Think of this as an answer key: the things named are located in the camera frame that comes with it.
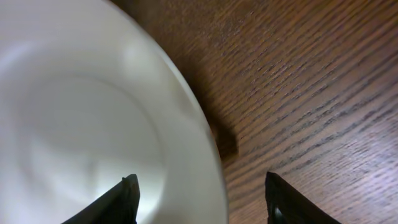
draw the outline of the white bowl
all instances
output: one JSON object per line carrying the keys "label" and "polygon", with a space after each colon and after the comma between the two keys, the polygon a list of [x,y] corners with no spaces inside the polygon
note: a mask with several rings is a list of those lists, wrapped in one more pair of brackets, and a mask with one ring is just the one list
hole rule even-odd
{"label": "white bowl", "polygon": [[105,1],[1,0],[0,28],[0,223],[64,222],[129,174],[138,224],[228,222],[200,106],[134,21]]}

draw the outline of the wood grain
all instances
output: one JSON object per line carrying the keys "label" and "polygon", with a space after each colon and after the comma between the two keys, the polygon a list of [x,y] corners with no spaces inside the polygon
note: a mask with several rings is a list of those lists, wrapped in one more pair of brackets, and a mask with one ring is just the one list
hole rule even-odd
{"label": "wood grain", "polygon": [[236,135],[231,224],[266,223],[269,170],[341,223],[398,223],[397,1],[114,1]]}

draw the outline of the brown wooden surface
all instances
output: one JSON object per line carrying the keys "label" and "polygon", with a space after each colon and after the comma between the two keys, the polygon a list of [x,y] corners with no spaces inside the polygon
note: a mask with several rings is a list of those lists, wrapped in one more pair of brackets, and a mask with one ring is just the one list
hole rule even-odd
{"label": "brown wooden surface", "polygon": [[236,135],[231,224],[280,174],[341,223],[398,223],[398,2],[115,0]]}

